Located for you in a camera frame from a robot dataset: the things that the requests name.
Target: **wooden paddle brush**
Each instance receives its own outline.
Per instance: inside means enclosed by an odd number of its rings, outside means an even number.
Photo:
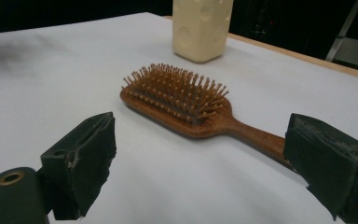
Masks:
[[[290,166],[284,138],[236,120],[226,86],[167,64],[151,64],[126,77],[121,99],[131,108],[181,134],[205,138],[229,134]]]
[[[233,135],[295,170],[333,218],[358,223],[358,140],[311,117],[292,114],[285,139],[237,121],[228,91],[209,78],[167,64],[132,77],[121,99],[151,119],[194,138]]]

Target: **white bottle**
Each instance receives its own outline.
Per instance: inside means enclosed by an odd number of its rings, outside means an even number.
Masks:
[[[223,54],[233,0],[173,0],[173,51],[195,63]]]

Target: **white tablecloth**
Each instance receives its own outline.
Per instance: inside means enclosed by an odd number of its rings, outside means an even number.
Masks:
[[[172,22],[148,13],[0,34],[0,173],[82,120],[113,111],[117,157],[80,223],[342,223],[301,176],[229,136],[191,140],[129,110],[123,77],[170,63],[227,85],[234,116],[284,136],[291,113],[358,139],[358,77],[229,39],[196,64],[172,52]],[[50,223],[77,223],[55,221]]]

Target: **table edge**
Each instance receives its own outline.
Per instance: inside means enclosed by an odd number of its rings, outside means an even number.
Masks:
[[[172,16],[163,16],[163,18],[168,19],[168,20],[172,20]],[[297,53],[297,52],[291,51],[289,49],[282,49],[282,48],[279,48],[279,47],[276,47],[276,46],[272,46],[270,44],[266,44],[266,43],[263,43],[263,42],[260,42],[260,41],[257,41],[257,40],[253,40],[253,39],[241,36],[241,35],[234,35],[232,33],[228,33],[227,36],[229,38],[231,38],[231,39],[239,40],[241,42],[248,43],[248,44],[251,44],[251,45],[254,45],[254,46],[258,46],[258,47],[263,48],[263,49],[269,49],[269,50],[272,50],[272,51],[275,51],[275,52],[279,52],[281,54],[284,54],[284,55],[287,55],[287,56],[290,56],[290,57],[293,57],[293,58],[297,58],[299,60],[302,60],[302,61],[305,61],[305,62],[308,62],[308,63],[313,63],[313,64],[316,64],[316,65],[319,65],[319,66],[322,66],[322,67],[325,67],[325,68],[336,70],[336,71],[341,72],[341,73],[345,73],[345,74],[348,74],[348,75],[358,77],[358,70],[354,69],[354,68],[349,68],[347,66],[343,66],[343,65],[340,65],[340,64],[337,64],[337,63],[330,63],[328,61],[324,61],[324,60],[321,60],[321,59],[310,57],[308,55]]]

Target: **bristle pad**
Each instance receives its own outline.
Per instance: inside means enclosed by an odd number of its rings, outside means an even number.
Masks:
[[[190,124],[214,114],[228,94],[214,80],[164,63],[142,67],[124,80],[126,94]]]

